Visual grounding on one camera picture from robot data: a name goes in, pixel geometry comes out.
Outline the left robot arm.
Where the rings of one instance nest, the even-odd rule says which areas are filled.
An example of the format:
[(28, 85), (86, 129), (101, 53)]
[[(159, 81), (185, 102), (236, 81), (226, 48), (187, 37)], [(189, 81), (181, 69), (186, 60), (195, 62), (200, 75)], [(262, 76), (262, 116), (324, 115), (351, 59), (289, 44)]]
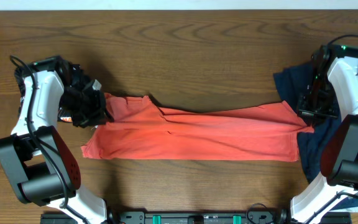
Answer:
[(81, 183), (79, 165), (57, 131), (112, 120), (99, 81), (60, 56), (24, 63), (10, 56), (21, 101), (16, 125), (0, 139), (0, 164), (21, 203), (52, 208), (42, 223), (106, 224), (119, 217)]

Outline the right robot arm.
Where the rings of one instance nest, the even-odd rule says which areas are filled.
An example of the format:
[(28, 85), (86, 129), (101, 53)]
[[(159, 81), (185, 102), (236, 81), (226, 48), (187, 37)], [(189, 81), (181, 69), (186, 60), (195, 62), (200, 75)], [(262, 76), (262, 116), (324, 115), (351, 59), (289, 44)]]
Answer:
[(292, 223), (339, 223), (329, 211), (345, 198), (358, 199), (358, 48), (326, 44), (311, 59), (311, 84), (297, 113), (311, 124), (341, 123), (321, 153), (319, 174), (292, 198), (289, 216)]

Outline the red printed t-shirt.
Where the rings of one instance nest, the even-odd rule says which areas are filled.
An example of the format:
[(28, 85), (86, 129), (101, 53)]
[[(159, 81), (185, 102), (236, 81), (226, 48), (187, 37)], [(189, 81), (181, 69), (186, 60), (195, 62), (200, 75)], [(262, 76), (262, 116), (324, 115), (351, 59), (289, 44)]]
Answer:
[(159, 107), (148, 96), (105, 96), (114, 120), (82, 146), (85, 158), (294, 162), (297, 135), (314, 131), (286, 101), (192, 113)]

